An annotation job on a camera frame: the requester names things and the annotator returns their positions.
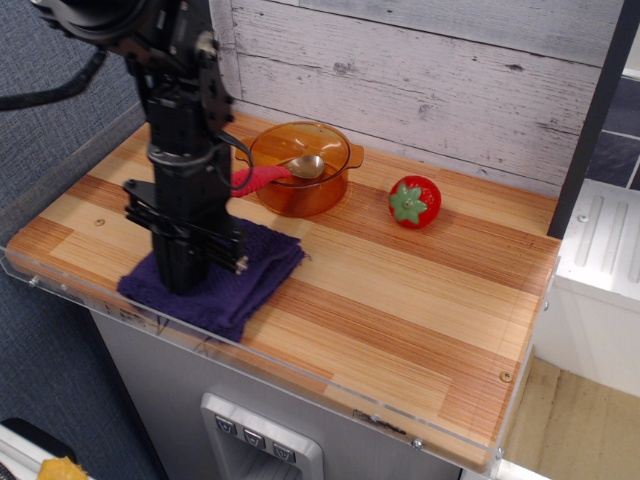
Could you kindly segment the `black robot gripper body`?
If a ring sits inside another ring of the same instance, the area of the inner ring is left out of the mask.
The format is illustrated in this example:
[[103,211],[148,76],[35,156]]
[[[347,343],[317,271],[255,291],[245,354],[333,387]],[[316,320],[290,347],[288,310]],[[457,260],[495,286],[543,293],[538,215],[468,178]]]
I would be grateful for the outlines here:
[[228,213],[231,149],[243,144],[217,125],[217,113],[185,95],[146,102],[147,156],[154,181],[129,180],[127,218],[164,236],[170,255],[194,250],[236,274],[247,268],[245,236]]

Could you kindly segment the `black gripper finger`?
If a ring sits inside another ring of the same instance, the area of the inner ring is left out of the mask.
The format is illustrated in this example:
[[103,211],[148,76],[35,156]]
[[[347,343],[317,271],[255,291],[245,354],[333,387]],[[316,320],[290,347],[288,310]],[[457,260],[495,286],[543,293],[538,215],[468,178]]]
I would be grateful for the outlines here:
[[185,294],[207,275],[209,261],[194,250],[174,252],[169,261],[169,290],[175,294]]
[[152,247],[160,280],[165,287],[170,288],[172,285],[172,274],[169,241],[160,234],[153,234]]

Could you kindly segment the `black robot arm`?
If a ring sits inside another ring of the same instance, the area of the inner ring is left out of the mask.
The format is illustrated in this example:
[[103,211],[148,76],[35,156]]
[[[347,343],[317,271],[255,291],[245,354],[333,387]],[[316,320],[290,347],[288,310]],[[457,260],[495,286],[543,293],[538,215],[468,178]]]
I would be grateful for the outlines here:
[[150,127],[153,182],[129,180],[126,216],[152,235],[163,284],[184,294],[210,264],[239,273],[244,235],[227,212],[232,97],[209,16],[191,1],[37,1],[63,34],[126,60]]

